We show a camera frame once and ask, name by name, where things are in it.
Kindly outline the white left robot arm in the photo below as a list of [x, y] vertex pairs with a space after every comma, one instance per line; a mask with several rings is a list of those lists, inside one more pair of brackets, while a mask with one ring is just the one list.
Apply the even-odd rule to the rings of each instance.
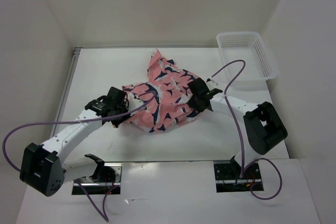
[[147, 104], [139, 98], [130, 99], [122, 90], [110, 88], [107, 95], [90, 101], [79, 116], [67, 122], [54, 137], [39, 145], [31, 143], [25, 148], [20, 180], [47, 197], [54, 195], [63, 183], [77, 178], [101, 181], [108, 170], [103, 159], [86, 154], [73, 164], [66, 164], [66, 158], [105, 123], [118, 126]]

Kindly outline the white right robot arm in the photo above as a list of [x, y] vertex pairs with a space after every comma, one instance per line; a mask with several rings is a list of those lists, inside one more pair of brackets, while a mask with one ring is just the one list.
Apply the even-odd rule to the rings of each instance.
[[227, 90], [211, 87], [201, 78], [188, 87], [192, 96], [187, 104], [194, 111], [210, 110], [233, 118], [240, 140], [240, 152], [229, 161], [235, 178], [243, 178], [253, 162], [287, 138], [287, 129], [270, 102], [257, 104], [229, 96]]

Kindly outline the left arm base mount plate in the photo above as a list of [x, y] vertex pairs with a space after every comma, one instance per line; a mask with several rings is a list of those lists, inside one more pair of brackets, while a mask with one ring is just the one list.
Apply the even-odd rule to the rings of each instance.
[[109, 189], [112, 189], [109, 195], [120, 194], [123, 163], [106, 162], [95, 175], [96, 167], [96, 163], [89, 162], [70, 165], [66, 178], [78, 180], [90, 195], [104, 195]]

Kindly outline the pink patterned shorts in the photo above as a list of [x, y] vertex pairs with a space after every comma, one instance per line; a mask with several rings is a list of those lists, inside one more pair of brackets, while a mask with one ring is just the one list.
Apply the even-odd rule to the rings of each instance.
[[188, 84], [198, 78], [182, 69], [175, 61], [154, 50], [147, 68], [146, 82], [122, 87], [129, 101], [142, 101], [147, 105], [136, 111], [125, 122], [147, 133], [172, 130], [195, 121], [199, 112], [187, 105], [192, 97]]

